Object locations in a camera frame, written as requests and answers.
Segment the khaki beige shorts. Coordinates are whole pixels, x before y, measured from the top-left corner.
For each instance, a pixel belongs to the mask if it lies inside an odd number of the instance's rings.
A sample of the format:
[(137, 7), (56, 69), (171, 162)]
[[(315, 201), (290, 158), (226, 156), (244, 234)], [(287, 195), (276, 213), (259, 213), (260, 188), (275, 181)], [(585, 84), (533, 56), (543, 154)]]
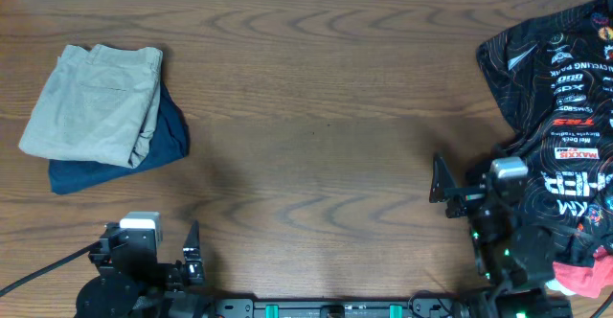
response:
[(162, 60), (153, 47), (66, 46), (19, 148), (52, 160), (138, 167), (157, 127)]

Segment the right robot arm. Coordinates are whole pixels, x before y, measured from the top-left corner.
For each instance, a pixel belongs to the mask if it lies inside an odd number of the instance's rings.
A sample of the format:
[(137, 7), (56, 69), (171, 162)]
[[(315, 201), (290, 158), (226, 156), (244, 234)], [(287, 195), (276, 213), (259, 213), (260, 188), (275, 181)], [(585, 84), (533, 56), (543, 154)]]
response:
[(490, 283), (454, 300), (452, 317), (573, 315), (569, 300), (545, 290), (555, 276), (551, 228), (515, 210), (527, 179), (528, 167), (520, 158), (504, 157), (491, 162), (477, 185), (460, 187), (443, 157), (433, 156), (429, 201), (444, 202), (448, 218), (467, 219), (478, 273)]

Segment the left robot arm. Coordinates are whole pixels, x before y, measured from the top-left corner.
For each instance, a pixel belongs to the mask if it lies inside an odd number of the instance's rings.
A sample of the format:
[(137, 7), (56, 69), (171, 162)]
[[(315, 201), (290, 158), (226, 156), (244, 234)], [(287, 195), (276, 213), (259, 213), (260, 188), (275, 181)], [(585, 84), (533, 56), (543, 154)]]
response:
[(182, 247), (184, 260), (157, 260), (160, 225), (154, 219), (123, 219), (106, 225), (88, 258), (99, 275), (76, 300), (78, 317), (186, 317), (215, 315), (214, 300), (196, 290), (205, 284), (199, 223)]

